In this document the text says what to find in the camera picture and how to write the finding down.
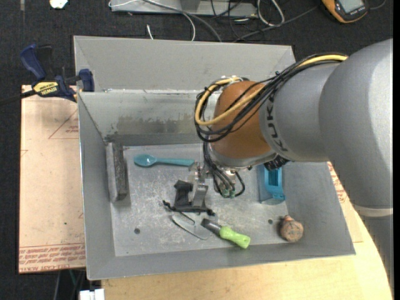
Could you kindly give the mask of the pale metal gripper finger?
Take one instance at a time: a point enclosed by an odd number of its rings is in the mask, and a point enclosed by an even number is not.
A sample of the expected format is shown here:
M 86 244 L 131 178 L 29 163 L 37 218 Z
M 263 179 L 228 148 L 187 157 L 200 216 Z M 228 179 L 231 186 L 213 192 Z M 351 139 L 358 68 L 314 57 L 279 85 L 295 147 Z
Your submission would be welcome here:
M 189 167 L 188 180 L 193 184 L 204 184 L 203 165 L 200 162 L 195 162 Z
M 193 200 L 191 202 L 191 206 L 194 208 L 205 208 L 205 198 L 208 191 L 208 186 L 205 184 L 198 184 L 196 188 L 196 192 L 194 193 Z

